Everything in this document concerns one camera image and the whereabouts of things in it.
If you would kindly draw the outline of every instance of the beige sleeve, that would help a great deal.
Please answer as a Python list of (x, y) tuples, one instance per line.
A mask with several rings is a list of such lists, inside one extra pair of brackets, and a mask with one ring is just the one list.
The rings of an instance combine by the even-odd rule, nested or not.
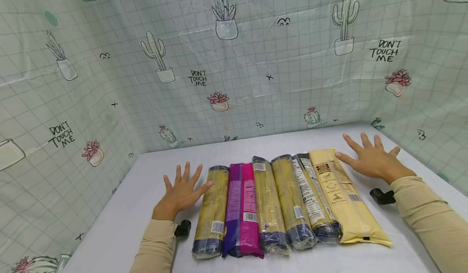
[(170, 273), (176, 248), (177, 225), (168, 220), (151, 220), (130, 273)]
[(399, 178), (390, 187), (401, 217), (416, 231), (440, 271), (467, 272), (468, 223), (421, 178)]

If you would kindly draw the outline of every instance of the pasta package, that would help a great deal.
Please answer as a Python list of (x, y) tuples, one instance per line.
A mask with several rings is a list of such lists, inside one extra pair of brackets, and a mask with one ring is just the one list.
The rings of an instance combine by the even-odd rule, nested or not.
[(278, 156), (271, 161), (271, 165), (288, 241), (295, 249), (311, 248), (317, 243), (317, 238), (310, 228), (309, 218), (304, 214), (306, 208), (296, 180), (291, 155)]
[(264, 252), (260, 249), (255, 198), (252, 164), (238, 163), (229, 166), (223, 257), (228, 254), (233, 257), (264, 257)]
[(197, 260), (217, 257), (222, 253), (229, 168), (221, 165), (210, 167), (208, 181), (213, 185), (203, 196), (192, 248), (192, 255)]
[(260, 244), (267, 254), (289, 255), (289, 245), (280, 199), (270, 162), (252, 158)]
[(338, 243), (341, 239), (340, 225), (330, 211), (308, 153), (293, 155), (292, 166), (313, 233), (320, 242)]
[(309, 155), (325, 198), (341, 225), (341, 243), (368, 242), (391, 247), (392, 242), (335, 157), (335, 149), (311, 151)]

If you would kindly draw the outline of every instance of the purple pasta package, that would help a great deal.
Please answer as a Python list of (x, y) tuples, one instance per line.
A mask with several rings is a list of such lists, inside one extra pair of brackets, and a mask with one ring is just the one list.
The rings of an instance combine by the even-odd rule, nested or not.
[(263, 258), (260, 249), (254, 171), (250, 163), (230, 166), (226, 209), (226, 233), (223, 257), (254, 255)]

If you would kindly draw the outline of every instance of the white tabletop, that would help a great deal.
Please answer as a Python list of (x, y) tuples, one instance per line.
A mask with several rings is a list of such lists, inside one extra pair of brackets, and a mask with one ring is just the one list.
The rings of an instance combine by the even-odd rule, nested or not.
[[(173, 181), (176, 165), (184, 166), (186, 161), (190, 161), (196, 167), (202, 163), (204, 168), (198, 183), (202, 184), (206, 181), (210, 166), (250, 162), (252, 156), (271, 160), (282, 154), (335, 147), (337, 151), (356, 158), (354, 151), (343, 140), (343, 132), (356, 140), (360, 140), (360, 132), (366, 132), (369, 136), (381, 134), (369, 125), (351, 124), (139, 156), (77, 248), (65, 267), (65, 273), (129, 272), (152, 209), (165, 193), (163, 175), (167, 174)], [(396, 146), (384, 135), (381, 134), (381, 137), (386, 150)], [(424, 178), (455, 211), (468, 219), (468, 198), (404, 150), (401, 150), (398, 158)], [(378, 206), (369, 195), (373, 188), (379, 187), (386, 192), (389, 187), (381, 180), (363, 177), (347, 165), (344, 168), (364, 202), (392, 240), (393, 248), (372, 243), (344, 246), (318, 243), (313, 249), (292, 251), (289, 257), (266, 256), (261, 260), (251, 256), (239, 259), (228, 256), (225, 259), (217, 257), (196, 261), (192, 258), (191, 249), (201, 206), (200, 199), (192, 209), (181, 212), (176, 219), (176, 223), (183, 219), (190, 220), (192, 229), (186, 240), (178, 241), (172, 272), (439, 272), (416, 234), (398, 216), (397, 208), (394, 205)]]

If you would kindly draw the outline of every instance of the backdrop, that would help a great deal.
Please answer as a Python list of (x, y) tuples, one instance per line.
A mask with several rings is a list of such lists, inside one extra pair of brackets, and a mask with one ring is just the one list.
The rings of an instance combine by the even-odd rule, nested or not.
[(468, 193), (467, 9), (0, 0), (0, 273), (62, 271), (149, 151), (364, 121)]

